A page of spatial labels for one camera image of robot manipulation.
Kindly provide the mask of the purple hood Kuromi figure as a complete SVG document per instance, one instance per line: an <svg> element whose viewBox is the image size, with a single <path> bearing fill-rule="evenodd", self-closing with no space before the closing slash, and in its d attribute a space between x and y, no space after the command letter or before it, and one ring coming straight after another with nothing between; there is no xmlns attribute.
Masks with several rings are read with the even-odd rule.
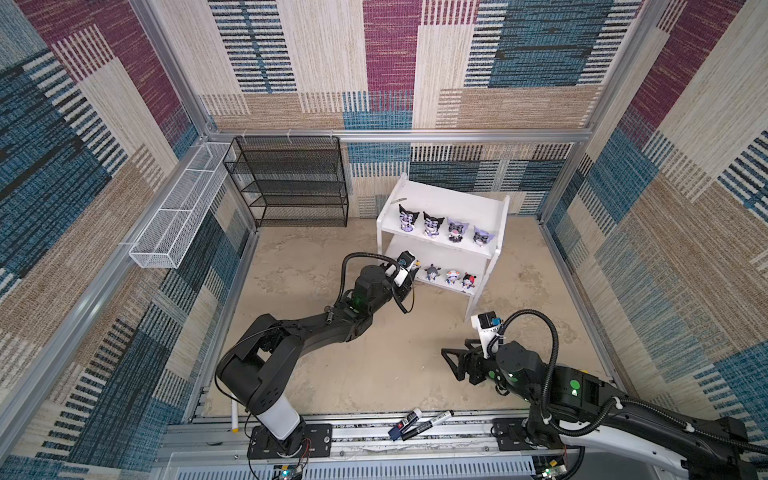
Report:
<svg viewBox="0 0 768 480"><path fill-rule="evenodd" d="M488 245L494 238L495 238L495 234L482 230L477 226L475 226L473 229L472 241L475 245L479 247L484 247Z"/></svg>

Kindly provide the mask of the striped purple Kuromi figure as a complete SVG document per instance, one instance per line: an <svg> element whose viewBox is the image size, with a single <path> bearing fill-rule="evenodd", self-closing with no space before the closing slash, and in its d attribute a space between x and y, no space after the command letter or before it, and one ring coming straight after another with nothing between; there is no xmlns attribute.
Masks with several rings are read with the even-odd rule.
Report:
<svg viewBox="0 0 768 480"><path fill-rule="evenodd" d="M445 221L444 217L437 217L423 213L424 220L424 234L429 238L435 238L440 234L440 228Z"/></svg>

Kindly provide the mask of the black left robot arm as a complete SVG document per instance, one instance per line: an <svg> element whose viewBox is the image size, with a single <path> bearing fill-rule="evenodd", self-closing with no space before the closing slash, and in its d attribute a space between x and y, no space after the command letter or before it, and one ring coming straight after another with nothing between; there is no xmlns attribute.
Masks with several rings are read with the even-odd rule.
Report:
<svg viewBox="0 0 768 480"><path fill-rule="evenodd" d="M419 261L407 250L396 258L350 253L341 263L337 298L323 312L297 320L263 314L223 354L215 379L256 417L278 454L297 454L309 445L306 422L285 396L298 360L328 345L357 339L390 301L408 314L403 301L419 268Z"/></svg>

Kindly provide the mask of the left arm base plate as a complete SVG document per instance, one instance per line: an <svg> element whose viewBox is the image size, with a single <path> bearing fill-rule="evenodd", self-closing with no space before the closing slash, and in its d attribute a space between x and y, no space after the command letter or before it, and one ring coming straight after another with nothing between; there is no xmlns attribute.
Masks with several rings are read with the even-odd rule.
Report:
<svg viewBox="0 0 768 480"><path fill-rule="evenodd" d="M297 429L284 440L278 440L264 426L255 427L251 432L247 458L249 460L327 458L330 456L332 439L331 424L301 422Z"/></svg>

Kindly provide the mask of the small white purple figure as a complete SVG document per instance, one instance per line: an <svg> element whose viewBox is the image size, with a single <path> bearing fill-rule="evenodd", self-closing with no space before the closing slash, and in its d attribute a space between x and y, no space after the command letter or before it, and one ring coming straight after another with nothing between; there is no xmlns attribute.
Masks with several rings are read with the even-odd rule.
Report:
<svg viewBox="0 0 768 480"><path fill-rule="evenodd" d="M460 282L462 278L462 273L459 270L448 270L445 274L445 282L448 285L456 285Z"/></svg>

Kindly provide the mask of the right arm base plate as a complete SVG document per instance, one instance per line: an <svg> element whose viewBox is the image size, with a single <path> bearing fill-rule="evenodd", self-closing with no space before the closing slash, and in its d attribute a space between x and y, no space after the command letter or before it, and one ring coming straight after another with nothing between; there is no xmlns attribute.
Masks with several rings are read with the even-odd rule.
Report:
<svg viewBox="0 0 768 480"><path fill-rule="evenodd" d="M521 418L494 419L490 433L501 452L530 451L538 448L528 437Z"/></svg>

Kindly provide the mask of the grey purple Kuromi figure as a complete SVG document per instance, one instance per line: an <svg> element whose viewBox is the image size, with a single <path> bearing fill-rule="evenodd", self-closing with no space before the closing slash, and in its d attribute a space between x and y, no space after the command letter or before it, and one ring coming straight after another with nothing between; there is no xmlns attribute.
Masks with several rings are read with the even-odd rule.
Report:
<svg viewBox="0 0 768 480"><path fill-rule="evenodd" d="M427 281L435 281L440 274L440 267L436 267L434 264L431 264L429 267L425 270L425 278Z"/></svg>

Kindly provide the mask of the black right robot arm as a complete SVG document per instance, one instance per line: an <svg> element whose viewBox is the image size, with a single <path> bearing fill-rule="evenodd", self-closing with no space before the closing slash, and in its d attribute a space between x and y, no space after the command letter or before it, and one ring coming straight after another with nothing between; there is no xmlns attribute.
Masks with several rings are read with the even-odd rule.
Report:
<svg viewBox="0 0 768 480"><path fill-rule="evenodd" d="M548 360L505 340L508 327L522 316L546 324L551 336ZM477 338L466 340L464 348L444 348L441 355L457 380L473 385L490 381L499 395L514 394L527 402L526 418L493 421L491 434L500 450L575 450L573 467L578 469L594 448L687 479L757 478L759 465L742 456L765 455L767 449L749 442L743 421L683 415L558 364L558 332L542 312L522 309L506 320L487 312L478 316L476 329Z"/></svg>

